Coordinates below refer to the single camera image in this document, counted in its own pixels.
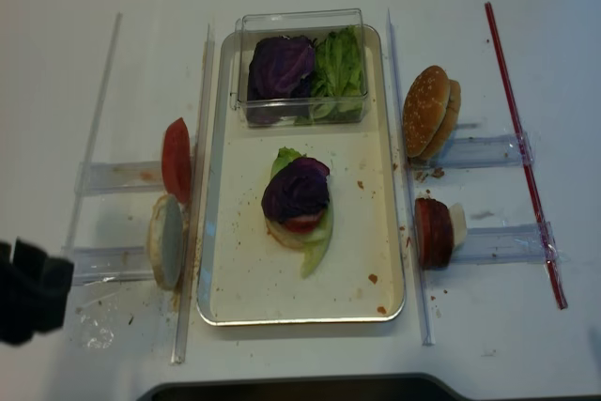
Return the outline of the black covered gripper finger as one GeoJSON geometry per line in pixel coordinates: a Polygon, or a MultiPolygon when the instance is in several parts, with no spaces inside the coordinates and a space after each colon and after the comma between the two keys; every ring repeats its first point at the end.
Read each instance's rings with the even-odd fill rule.
{"type": "Polygon", "coordinates": [[[1,273],[1,342],[22,346],[64,325],[74,264],[17,239],[11,269],[1,273]]]}
{"type": "Polygon", "coordinates": [[[11,245],[7,242],[0,242],[0,270],[6,274],[11,269],[11,245]]]}

